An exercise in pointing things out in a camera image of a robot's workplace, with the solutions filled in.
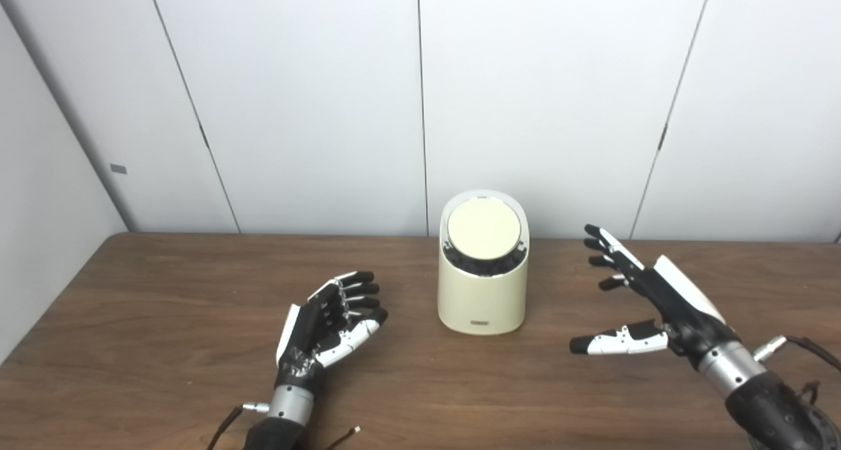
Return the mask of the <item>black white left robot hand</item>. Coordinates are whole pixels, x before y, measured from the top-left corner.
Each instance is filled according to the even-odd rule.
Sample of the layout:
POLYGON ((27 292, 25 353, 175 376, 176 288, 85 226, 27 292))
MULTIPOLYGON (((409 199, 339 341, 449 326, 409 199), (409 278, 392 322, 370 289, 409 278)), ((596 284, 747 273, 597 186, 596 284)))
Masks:
POLYGON ((302 305, 291 304, 276 350, 276 388, 319 397, 327 369, 357 351, 387 321, 372 271, 327 280, 302 305))

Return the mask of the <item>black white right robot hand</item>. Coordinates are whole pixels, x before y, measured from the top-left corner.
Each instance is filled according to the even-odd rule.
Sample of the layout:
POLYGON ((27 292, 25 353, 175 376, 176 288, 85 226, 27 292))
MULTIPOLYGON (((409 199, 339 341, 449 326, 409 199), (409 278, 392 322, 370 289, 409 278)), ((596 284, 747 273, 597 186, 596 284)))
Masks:
POLYGON ((660 320, 647 319, 574 337, 570 340, 573 354, 604 356, 670 350, 687 357, 696 367, 716 346, 738 342, 738 336, 712 301, 667 256, 660 256, 654 265, 644 265, 606 229, 588 223, 585 232, 583 243, 597 251, 589 258, 589 264, 613 270, 612 276, 599 282, 600 290, 626 286, 646 298, 660 313, 660 320))

